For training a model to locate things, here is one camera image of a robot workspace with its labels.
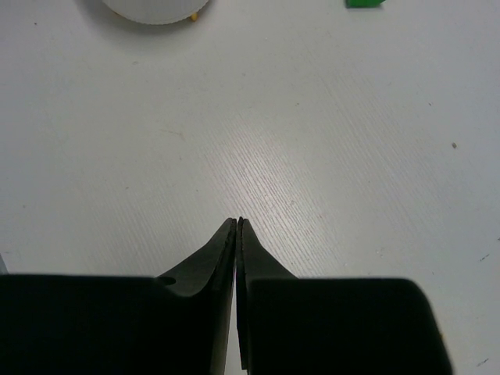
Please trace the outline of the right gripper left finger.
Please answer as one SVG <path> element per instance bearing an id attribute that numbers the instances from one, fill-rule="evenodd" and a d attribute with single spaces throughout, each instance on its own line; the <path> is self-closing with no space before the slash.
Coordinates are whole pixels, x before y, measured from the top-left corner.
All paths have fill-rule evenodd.
<path id="1" fill-rule="evenodd" d="M 2 373 L 223 373 L 236 232 L 157 277 L 3 276 Z"/>

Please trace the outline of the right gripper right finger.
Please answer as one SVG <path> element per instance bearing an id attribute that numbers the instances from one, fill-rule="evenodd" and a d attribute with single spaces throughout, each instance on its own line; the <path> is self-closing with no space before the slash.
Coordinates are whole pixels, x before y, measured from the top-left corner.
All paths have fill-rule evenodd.
<path id="1" fill-rule="evenodd" d="M 426 295 L 404 278 L 299 278 L 236 235 L 237 332 L 250 374 L 450 374 Z"/>

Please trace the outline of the dark green lego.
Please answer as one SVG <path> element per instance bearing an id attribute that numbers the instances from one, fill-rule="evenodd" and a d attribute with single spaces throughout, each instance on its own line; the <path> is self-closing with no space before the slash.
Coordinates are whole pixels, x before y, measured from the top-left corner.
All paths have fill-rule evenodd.
<path id="1" fill-rule="evenodd" d="M 350 9 L 373 9 L 380 7 L 384 0 L 346 0 L 345 4 Z"/>

